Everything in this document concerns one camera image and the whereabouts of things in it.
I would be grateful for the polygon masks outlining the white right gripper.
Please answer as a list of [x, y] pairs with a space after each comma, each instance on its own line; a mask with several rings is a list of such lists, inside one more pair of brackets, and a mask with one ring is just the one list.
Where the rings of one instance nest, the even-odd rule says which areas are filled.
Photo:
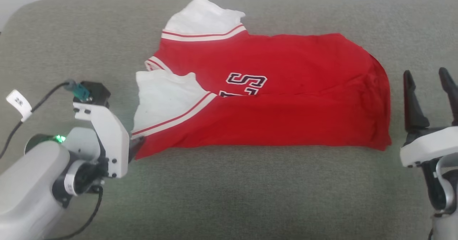
[[[445, 67], [440, 67], [439, 77], [442, 88], [448, 95], [454, 127], [421, 136], [401, 147], [400, 159], [404, 167], [458, 153], [458, 86]], [[410, 70], [406, 70], [403, 74], [403, 85], [405, 130], [414, 133], [427, 129], [430, 121], [424, 116], [419, 105], [415, 94], [416, 85]]]

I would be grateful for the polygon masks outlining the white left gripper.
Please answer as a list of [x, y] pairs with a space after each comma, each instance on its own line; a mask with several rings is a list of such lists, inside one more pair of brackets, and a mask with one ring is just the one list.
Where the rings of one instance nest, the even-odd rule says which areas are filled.
[[100, 105], [74, 102], [75, 119], [90, 121], [96, 133], [101, 152], [97, 159], [104, 169], [104, 176], [123, 178], [130, 163], [145, 142], [141, 136], [130, 141], [130, 136], [121, 121], [109, 110]]

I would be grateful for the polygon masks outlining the red and white jersey shirt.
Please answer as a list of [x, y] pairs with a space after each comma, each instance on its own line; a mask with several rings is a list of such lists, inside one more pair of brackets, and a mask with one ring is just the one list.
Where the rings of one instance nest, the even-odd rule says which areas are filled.
[[136, 72], [136, 157], [203, 146], [391, 145], [383, 66], [342, 34], [250, 34], [245, 13], [192, 0]]

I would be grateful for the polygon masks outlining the grey fabric sofa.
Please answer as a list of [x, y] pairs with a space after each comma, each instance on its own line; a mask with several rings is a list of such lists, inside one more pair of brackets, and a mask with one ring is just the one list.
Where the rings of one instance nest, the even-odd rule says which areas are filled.
[[[41, 0], [0, 35], [0, 150], [20, 113], [67, 79], [101, 82], [128, 130], [135, 72], [167, 20], [191, 0]], [[403, 72], [433, 127], [453, 121], [438, 70], [458, 84], [458, 0], [210, 0], [246, 14], [252, 34], [342, 33], [385, 68], [392, 145], [169, 149], [106, 180], [101, 207], [74, 240], [427, 240], [433, 208], [420, 168], [404, 168]]]

